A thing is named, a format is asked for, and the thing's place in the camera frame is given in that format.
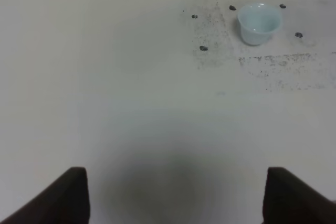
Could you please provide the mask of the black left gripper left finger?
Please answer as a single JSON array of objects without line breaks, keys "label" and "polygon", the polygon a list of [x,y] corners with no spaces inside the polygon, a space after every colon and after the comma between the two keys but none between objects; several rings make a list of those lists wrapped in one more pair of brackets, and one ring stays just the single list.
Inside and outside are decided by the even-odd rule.
[{"label": "black left gripper left finger", "polygon": [[86,224],[89,220],[87,171],[84,167],[72,167],[1,223]]}]

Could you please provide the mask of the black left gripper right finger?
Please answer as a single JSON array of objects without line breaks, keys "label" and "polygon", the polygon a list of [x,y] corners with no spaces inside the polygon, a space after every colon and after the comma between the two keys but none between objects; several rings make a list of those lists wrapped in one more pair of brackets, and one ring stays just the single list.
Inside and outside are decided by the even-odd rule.
[{"label": "black left gripper right finger", "polygon": [[335,203],[283,167],[267,171],[263,223],[335,223]]}]

